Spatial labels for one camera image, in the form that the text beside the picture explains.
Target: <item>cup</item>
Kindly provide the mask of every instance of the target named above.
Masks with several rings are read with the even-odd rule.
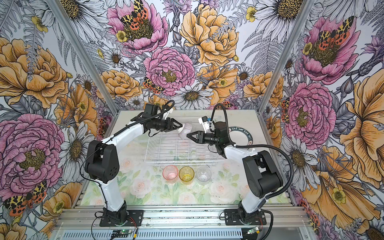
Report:
[[[179,171],[179,178],[184,184],[190,184],[194,176],[195,172],[191,167],[185,166],[182,167]]]
[[[173,180],[175,177],[177,177],[177,173],[179,170],[177,169],[176,166],[173,165],[168,165],[163,169],[163,177],[166,180]]]
[[[201,185],[207,184],[211,176],[211,170],[207,166],[199,167],[196,171],[196,177]]]

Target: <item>floral tablecloth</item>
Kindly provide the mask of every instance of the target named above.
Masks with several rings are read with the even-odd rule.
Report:
[[[162,176],[165,166],[145,163],[146,142],[131,142],[120,154],[118,184],[127,205],[210,205],[238,204],[249,191],[243,165],[224,160],[208,165],[211,180],[201,185],[197,178],[185,185],[179,177],[167,181]],[[191,166],[195,171],[199,166]],[[268,204],[290,202],[285,194],[270,199]],[[103,205],[97,184],[90,182],[81,205]]]

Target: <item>white wire dish rack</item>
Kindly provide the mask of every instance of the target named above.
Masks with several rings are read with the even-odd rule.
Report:
[[[199,118],[177,118],[180,123],[192,123],[192,132],[203,131]],[[154,165],[207,165],[224,161],[216,153],[216,148],[207,144],[197,144],[190,139],[181,139],[177,131],[160,132],[148,139],[147,151],[144,162]]]

